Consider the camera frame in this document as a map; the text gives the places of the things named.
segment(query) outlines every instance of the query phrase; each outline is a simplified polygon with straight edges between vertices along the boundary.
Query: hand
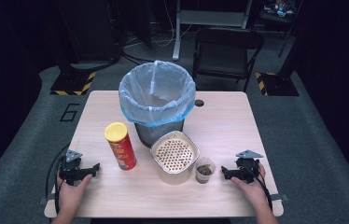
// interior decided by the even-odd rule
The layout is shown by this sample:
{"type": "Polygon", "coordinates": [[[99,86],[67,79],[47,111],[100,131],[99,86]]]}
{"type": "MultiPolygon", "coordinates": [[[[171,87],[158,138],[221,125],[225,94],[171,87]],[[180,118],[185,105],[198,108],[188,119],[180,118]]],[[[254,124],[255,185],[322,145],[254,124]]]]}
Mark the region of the hand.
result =
{"type": "MultiPolygon", "coordinates": [[[[263,178],[265,177],[265,169],[261,163],[258,163],[259,173],[258,179],[263,183],[263,178]]],[[[246,184],[244,181],[237,177],[230,179],[235,185],[241,189],[244,193],[245,198],[252,204],[254,208],[261,205],[262,203],[267,204],[267,198],[265,191],[257,180],[250,184],[246,184]]]]}
{"type": "MultiPolygon", "coordinates": [[[[258,163],[259,173],[258,179],[264,183],[265,169],[261,163],[258,163]]],[[[257,223],[278,223],[276,217],[268,205],[267,197],[265,195],[264,188],[259,184],[257,180],[250,184],[246,184],[244,181],[237,177],[230,179],[235,185],[241,189],[245,198],[251,203],[256,211],[257,223]]]]}
{"type": "Polygon", "coordinates": [[[81,205],[85,189],[92,179],[92,175],[86,175],[78,186],[70,186],[63,182],[57,175],[57,183],[60,186],[58,216],[52,223],[71,223],[81,205]]]}

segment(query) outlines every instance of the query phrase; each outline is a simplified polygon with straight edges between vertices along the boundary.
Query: pringles can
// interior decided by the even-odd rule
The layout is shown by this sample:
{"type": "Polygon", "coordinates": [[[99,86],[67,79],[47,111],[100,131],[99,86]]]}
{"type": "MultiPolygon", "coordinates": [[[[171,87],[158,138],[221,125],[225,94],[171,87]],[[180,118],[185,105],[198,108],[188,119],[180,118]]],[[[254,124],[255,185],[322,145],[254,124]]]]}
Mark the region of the pringles can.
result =
{"type": "Polygon", "coordinates": [[[131,170],[136,165],[136,158],[128,135],[128,129],[121,122],[114,122],[105,128],[105,139],[113,150],[122,170],[131,170]]]}

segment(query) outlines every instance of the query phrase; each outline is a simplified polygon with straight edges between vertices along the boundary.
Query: metal strainer basket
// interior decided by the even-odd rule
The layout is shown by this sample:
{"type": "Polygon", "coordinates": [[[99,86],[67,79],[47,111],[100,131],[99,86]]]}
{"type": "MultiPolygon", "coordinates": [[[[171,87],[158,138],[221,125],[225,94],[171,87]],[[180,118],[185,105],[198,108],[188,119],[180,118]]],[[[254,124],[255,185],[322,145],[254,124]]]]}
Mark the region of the metal strainer basket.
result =
{"type": "Polygon", "coordinates": [[[171,185],[186,182],[192,174],[200,151],[185,134],[174,131],[158,139],[150,149],[158,164],[160,179],[171,185]]]}

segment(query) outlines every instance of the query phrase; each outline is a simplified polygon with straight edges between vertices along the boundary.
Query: chip can lid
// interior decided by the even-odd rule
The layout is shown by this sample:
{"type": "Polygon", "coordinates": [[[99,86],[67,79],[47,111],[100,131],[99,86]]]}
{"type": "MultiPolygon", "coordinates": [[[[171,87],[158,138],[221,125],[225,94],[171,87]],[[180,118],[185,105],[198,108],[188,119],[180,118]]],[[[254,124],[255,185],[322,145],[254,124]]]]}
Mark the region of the chip can lid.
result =
{"type": "Polygon", "coordinates": [[[126,137],[128,129],[124,123],[114,122],[105,128],[105,138],[109,142],[119,142],[126,137]]]}

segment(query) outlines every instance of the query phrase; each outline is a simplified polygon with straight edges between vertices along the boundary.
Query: plastic bin liner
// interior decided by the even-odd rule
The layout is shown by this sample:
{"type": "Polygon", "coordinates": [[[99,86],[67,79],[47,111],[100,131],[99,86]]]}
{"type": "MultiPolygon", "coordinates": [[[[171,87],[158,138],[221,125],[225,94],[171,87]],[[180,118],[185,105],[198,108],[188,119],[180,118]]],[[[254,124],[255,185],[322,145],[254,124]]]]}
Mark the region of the plastic bin liner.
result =
{"type": "Polygon", "coordinates": [[[195,82],[186,69],[162,61],[144,63],[119,83],[120,107],[128,121],[147,127],[183,120],[195,102],[195,82]]]}

